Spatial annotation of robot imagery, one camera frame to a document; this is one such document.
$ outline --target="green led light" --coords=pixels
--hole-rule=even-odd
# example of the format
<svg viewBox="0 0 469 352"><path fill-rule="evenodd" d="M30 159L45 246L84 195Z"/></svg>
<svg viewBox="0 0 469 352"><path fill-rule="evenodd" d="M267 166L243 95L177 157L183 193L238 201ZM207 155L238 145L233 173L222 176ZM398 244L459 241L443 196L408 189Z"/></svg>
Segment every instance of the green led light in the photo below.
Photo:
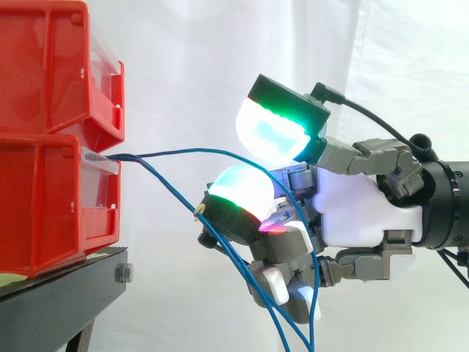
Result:
<svg viewBox="0 0 469 352"><path fill-rule="evenodd" d="M249 165L238 165L222 172L208 193L233 202L262 221L272 205L274 190L264 172Z"/></svg>
<svg viewBox="0 0 469 352"><path fill-rule="evenodd" d="M274 166L290 162L311 140L302 125L246 99L236 119L240 141L255 156Z"/></svg>

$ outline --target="wrinkled white cloth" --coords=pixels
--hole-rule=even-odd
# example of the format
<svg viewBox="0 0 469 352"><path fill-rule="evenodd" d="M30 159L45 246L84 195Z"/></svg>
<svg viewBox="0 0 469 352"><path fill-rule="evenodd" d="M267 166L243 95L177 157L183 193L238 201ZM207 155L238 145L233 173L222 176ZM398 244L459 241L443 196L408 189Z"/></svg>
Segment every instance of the wrinkled white cloth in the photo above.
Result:
<svg viewBox="0 0 469 352"><path fill-rule="evenodd" d="M214 147L251 158L235 117L264 73L302 93L322 81L406 136L428 133L446 159L469 155L463 1L87 3L125 63L125 143L110 153ZM329 134L346 142L387 136L346 108L331 109ZM151 163L194 205L207 182L237 164L194 154ZM200 230L150 173L123 166L120 244L129 246L135 276L96 320L91 352L283 350L234 266L197 243ZM466 351L466 291L435 253L416 253L395 282L321 290L317 351ZM304 351L284 325L292 351Z"/></svg>

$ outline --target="black table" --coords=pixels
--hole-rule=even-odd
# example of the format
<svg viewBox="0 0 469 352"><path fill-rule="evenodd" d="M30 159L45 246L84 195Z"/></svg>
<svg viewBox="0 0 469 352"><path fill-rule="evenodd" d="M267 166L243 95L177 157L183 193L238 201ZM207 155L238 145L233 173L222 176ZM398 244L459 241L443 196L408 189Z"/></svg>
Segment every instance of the black table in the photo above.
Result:
<svg viewBox="0 0 469 352"><path fill-rule="evenodd" d="M127 249L0 287L0 352L88 351L95 318L125 291Z"/></svg>

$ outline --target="metal bolt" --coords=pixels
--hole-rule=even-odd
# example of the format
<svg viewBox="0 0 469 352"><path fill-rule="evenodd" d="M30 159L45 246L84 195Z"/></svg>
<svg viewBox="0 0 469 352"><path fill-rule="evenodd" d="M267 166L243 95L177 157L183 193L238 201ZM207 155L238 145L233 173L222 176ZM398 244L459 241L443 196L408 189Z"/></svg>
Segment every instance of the metal bolt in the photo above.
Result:
<svg viewBox="0 0 469 352"><path fill-rule="evenodd" d="M133 279L133 265L130 263L119 264L116 268L116 281L128 284Z"/></svg>

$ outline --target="red storage bin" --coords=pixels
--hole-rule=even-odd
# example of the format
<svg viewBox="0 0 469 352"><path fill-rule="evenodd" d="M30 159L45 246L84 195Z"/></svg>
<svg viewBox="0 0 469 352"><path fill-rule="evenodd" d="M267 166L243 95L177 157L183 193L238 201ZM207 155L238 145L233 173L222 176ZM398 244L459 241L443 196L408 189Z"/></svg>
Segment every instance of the red storage bin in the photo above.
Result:
<svg viewBox="0 0 469 352"><path fill-rule="evenodd" d="M120 164L64 135L0 134L0 273L34 277L119 240Z"/></svg>
<svg viewBox="0 0 469 352"><path fill-rule="evenodd" d="M0 1L0 133L124 140L124 66L81 1Z"/></svg>

